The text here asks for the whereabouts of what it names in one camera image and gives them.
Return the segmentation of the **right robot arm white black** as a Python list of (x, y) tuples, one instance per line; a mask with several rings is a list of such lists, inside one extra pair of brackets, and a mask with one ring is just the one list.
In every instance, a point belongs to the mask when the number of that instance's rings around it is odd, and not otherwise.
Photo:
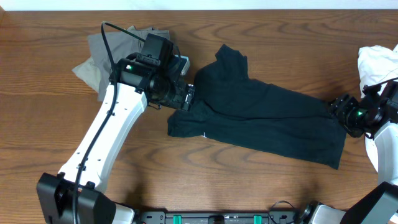
[(374, 141), (378, 186), (349, 210), (311, 203), (299, 223), (388, 223), (397, 219), (397, 79), (364, 86), (364, 98), (345, 94), (329, 107), (347, 133)]

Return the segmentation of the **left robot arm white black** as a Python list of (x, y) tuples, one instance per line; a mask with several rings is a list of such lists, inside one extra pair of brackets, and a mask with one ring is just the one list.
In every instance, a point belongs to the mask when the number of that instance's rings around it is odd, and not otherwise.
[(57, 175), (42, 174), (37, 195), (46, 223), (132, 223), (135, 211), (105, 196), (114, 162), (149, 105), (188, 111), (195, 87), (188, 57), (149, 34), (139, 53), (111, 63), (111, 83), (88, 132)]

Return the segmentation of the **dark teal t-shirt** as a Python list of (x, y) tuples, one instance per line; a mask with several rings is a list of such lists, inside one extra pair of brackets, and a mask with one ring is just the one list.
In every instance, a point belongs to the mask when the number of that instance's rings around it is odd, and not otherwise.
[(337, 169), (346, 131), (318, 98), (248, 76), (248, 59), (222, 45), (195, 75), (189, 111), (168, 119), (167, 134), (203, 136)]

